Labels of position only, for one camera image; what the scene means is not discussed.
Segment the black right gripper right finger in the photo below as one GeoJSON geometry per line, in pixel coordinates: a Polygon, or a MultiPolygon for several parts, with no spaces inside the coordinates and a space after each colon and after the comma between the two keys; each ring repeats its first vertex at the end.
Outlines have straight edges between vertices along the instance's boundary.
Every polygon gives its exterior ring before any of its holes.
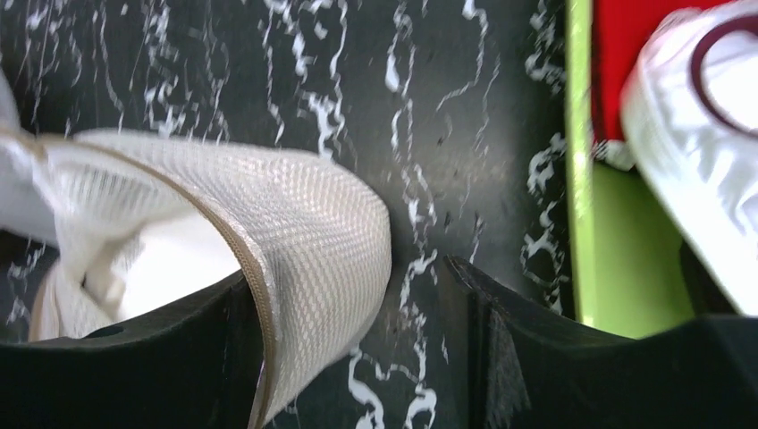
{"type": "Polygon", "coordinates": [[[757,322],[708,316],[641,340],[553,313],[458,257],[439,302],[465,428],[754,428],[757,322]]]}

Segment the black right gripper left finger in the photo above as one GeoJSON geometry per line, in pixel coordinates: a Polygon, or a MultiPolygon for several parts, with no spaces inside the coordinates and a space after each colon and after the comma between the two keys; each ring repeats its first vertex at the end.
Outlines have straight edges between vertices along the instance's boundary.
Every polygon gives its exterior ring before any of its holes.
{"type": "Polygon", "coordinates": [[[241,273],[82,339],[1,347],[4,428],[244,428],[263,363],[241,273]]]}

